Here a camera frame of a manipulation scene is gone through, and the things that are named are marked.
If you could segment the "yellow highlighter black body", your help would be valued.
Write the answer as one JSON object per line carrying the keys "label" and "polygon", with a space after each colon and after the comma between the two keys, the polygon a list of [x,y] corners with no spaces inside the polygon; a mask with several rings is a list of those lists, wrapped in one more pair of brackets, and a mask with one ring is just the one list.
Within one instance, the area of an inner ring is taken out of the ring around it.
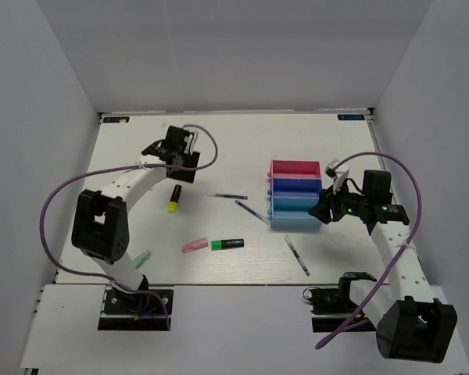
{"label": "yellow highlighter black body", "polygon": [[175,213],[177,211],[177,205],[181,196],[182,186],[176,184],[170,196],[169,204],[167,206],[167,212]]}

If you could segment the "purple gel pen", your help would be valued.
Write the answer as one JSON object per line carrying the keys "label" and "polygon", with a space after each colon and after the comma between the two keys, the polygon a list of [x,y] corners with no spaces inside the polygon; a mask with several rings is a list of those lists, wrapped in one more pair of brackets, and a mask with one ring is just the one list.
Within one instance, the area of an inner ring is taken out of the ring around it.
{"label": "purple gel pen", "polygon": [[234,199],[234,200],[248,200],[249,197],[246,195],[233,195],[233,194],[226,194],[226,193],[207,193],[206,196],[211,198],[226,198],[226,199]]}

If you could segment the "blue gel pen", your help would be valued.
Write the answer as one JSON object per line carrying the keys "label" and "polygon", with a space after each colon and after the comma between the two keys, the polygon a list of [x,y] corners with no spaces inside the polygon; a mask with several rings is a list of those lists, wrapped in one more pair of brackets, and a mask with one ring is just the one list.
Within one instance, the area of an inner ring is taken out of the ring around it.
{"label": "blue gel pen", "polygon": [[256,217],[258,220],[262,221],[266,225],[270,225],[270,221],[265,216],[259,214],[257,211],[251,209],[250,207],[248,207],[246,204],[244,204],[243,202],[239,200],[235,200],[234,202],[236,205],[243,208],[246,212],[250,213],[252,216]]}

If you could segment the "green gel pen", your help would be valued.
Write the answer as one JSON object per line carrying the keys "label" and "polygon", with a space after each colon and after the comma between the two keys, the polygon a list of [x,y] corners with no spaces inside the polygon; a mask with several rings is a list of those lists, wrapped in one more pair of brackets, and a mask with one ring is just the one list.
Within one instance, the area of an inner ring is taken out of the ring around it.
{"label": "green gel pen", "polygon": [[292,254],[294,255],[296,261],[298,262],[299,266],[301,267],[301,269],[303,270],[305,275],[307,277],[309,277],[310,272],[309,272],[308,268],[306,267],[305,263],[303,262],[302,258],[300,257],[299,253],[296,251],[296,248],[293,245],[293,243],[292,243],[292,241],[291,241],[291,239],[289,238],[288,235],[284,236],[284,241],[285,241],[286,245],[288,246],[288,248],[290,249],[290,251],[292,252]]}

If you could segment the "green highlighter black body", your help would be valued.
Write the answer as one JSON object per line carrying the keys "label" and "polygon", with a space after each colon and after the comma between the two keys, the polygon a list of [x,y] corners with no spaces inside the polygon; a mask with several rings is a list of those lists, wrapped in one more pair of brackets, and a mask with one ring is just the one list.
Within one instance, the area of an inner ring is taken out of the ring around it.
{"label": "green highlighter black body", "polygon": [[226,250],[232,248],[243,248],[245,241],[242,238],[238,239],[223,239],[223,240],[214,240],[210,243],[210,248],[212,251]]}

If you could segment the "green transparent pen cap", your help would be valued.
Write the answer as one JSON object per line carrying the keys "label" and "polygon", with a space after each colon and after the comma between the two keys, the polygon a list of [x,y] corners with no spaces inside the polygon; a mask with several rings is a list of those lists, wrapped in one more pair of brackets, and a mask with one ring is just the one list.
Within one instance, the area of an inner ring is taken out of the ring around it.
{"label": "green transparent pen cap", "polygon": [[133,262],[137,269],[143,266],[151,257],[152,253],[150,251],[144,251],[140,255],[134,258]]}

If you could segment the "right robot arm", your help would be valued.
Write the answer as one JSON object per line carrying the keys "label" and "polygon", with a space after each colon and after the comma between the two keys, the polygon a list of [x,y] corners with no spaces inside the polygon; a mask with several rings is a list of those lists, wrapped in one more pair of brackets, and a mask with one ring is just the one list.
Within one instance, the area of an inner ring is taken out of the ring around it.
{"label": "right robot arm", "polygon": [[333,184],[320,192],[311,216],[322,223],[355,216],[366,226],[388,273],[389,290],[376,288],[369,273],[345,273],[337,295],[319,293],[324,308],[337,302],[344,310],[361,312],[376,330],[381,356],[425,363],[441,363],[456,327],[452,305],[441,302],[429,285],[410,236],[410,221],[401,205],[392,203],[391,175],[367,170],[359,192],[348,187],[347,166],[330,167]]}

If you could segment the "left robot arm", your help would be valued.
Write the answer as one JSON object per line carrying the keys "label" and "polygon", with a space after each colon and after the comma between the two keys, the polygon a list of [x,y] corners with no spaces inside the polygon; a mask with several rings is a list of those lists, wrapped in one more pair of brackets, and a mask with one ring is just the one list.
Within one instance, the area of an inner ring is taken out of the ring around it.
{"label": "left robot arm", "polygon": [[114,287],[123,291],[123,303],[134,312],[149,304],[147,282],[127,248],[130,243],[128,214],[132,207],[159,182],[170,178],[192,183],[200,153],[195,150],[199,132],[189,126],[167,129],[161,141],[141,151],[136,168],[114,182],[92,191],[82,191],[77,200],[71,242],[92,258]]}

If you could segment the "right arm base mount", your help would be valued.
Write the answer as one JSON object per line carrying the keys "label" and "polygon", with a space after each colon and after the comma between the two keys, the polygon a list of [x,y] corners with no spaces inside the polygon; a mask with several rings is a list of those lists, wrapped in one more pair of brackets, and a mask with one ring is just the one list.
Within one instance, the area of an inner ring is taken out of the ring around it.
{"label": "right arm base mount", "polygon": [[345,272],[335,287],[308,287],[303,291],[304,302],[311,305],[314,333],[333,332],[357,307],[349,298],[353,281],[377,280],[365,272]]}

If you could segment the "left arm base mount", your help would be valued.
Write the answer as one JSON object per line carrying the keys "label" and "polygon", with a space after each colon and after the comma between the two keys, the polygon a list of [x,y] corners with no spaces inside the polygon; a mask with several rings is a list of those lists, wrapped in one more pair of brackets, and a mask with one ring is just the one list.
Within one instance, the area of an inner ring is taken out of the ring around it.
{"label": "left arm base mount", "polygon": [[108,287],[102,300],[98,318],[99,331],[168,331],[162,304],[166,307],[169,323],[172,319],[174,291],[153,290],[159,296],[127,295]]}

